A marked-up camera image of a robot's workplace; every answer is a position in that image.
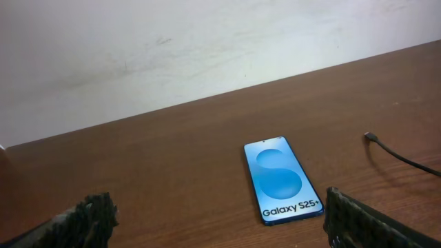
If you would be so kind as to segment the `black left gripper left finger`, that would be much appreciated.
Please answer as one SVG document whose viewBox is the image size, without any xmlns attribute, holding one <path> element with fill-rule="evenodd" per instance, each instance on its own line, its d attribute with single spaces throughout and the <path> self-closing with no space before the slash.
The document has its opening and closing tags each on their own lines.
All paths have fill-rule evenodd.
<svg viewBox="0 0 441 248">
<path fill-rule="evenodd" d="M 118 209 L 108 192 L 84 200 L 6 242 L 8 248 L 107 247 L 118 225 Z"/>
</svg>

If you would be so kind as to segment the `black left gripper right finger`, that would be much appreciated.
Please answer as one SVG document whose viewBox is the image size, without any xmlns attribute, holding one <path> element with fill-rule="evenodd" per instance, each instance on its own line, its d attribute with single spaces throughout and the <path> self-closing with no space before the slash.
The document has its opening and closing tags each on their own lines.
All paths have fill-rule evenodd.
<svg viewBox="0 0 441 248">
<path fill-rule="evenodd" d="M 330 247 L 423 248 L 440 241 L 394 220 L 368 205 L 327 188 L 323 229 Z"/>
</svg>

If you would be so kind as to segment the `blue Galaxy smartphone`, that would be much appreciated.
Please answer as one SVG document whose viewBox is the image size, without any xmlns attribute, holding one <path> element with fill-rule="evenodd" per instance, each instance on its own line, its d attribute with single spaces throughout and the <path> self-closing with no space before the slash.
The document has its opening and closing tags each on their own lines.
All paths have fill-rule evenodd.
<svg viewBox="0 0 441 248">
<path fill-rule="evenodd" d="M 267 226 L 322 215 L 325 206 L 284 136 L 244 145 L 260 217 Z"/>
</svg>

